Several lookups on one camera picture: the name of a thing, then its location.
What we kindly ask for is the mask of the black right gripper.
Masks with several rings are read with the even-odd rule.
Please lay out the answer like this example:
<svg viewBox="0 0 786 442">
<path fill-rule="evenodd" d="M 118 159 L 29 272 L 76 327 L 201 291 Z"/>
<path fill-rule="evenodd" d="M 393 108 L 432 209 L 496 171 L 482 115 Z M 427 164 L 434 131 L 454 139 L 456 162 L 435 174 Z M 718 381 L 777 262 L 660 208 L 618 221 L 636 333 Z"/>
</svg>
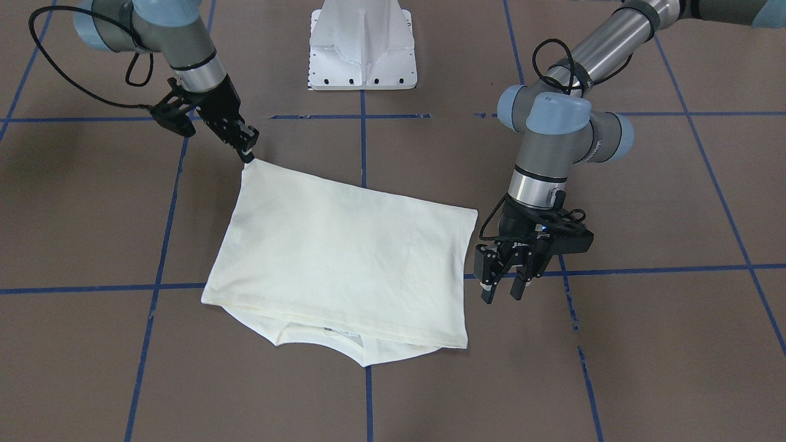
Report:
<svg viewBox="0 0 786 442">
<path fill-rule="evenodd" d="M 230 76 L 226 75 L 218 86 L 206 92 L 188 91 L 174 77 L 167 82 L 171 90 L 150 109 L 150 115 L 162 128 L 189 138 L 195 134 L 195 129 L 188 114 L 196 111 L 208 128 L 235 150 L 243 163 L 253 161 L 259 130 L 247 125 L 239 114 L 241 101 Z"/>
</svg>

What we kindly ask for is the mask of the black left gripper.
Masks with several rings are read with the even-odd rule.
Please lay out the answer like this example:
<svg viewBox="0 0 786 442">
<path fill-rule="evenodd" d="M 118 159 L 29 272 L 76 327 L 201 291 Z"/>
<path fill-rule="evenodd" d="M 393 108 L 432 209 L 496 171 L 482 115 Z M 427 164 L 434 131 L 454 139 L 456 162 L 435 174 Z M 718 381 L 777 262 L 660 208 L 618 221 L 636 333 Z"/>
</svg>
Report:
<svg viewBox="0 0 786 442">
<path fill-rule="evenodd" d="M 473 274 L 481 288 L 481 299 L 491 304 L 500 280 L 508 269 L 519 266 L 510 291 L 522 300 L 523 291 L 539 279 L 554 255 L 584 254 L 593 244 L 593 232 L 583 223 L 582 209 L 564 209 L 565 193 L 556 193 L 553 207 L 533 209 L 503 196 L 502 213 L 494 244 L 475 246 Z"/>
</svg>

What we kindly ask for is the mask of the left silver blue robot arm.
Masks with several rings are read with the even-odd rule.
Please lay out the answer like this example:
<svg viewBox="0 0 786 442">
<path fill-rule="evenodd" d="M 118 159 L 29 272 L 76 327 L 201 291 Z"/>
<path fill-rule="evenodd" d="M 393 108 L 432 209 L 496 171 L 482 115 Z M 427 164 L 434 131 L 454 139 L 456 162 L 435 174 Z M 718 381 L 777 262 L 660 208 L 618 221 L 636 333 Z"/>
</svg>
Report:
<svg viewBox="0 0 786 442">
<path fill-rule="evenodd" d="M 618 113 L 593 110 L 587 94 L 618 75 L 641 45 L 681 19 L 735 23 L 753 28 L 784 27 L 783 1 L 625 1 L 576 48 L 547 39 L 564 58 L 542 72 L 530 87 L 513 85 L 500 96 L 497 116 L 523 135 L 505 196 L 493 209 L 497 234 L 480 232 L 474 275 L 491 304 L 509 271 L 516 277 L 515 300 L 542 276 L 556 255 L 584 254 L 593 233 L 586 213 L 567 210 L 565 187 L 576 163 L 621 159 L 634 143 L 634 129 Z"/>
</svg>

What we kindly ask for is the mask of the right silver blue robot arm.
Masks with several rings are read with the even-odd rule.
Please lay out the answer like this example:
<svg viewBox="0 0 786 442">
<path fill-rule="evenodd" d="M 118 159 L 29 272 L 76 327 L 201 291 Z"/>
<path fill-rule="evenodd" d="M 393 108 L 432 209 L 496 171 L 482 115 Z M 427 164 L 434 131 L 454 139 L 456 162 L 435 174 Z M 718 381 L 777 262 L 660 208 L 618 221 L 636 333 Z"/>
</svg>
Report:
<svg viewBox="0 0 786 442">
<path fill-rule="evenodd" d="M 147 111 L 162 128 L 195 134 L 189 112 L 233 148 L 245 163 L 259 131 L 245 123 L 238 92 L 200 17 L 199 1 L 84 1 L 73 16 L 90 47 L 109 52 L 161 53 L 173 77 L 169 93 Z"/>
</svg>

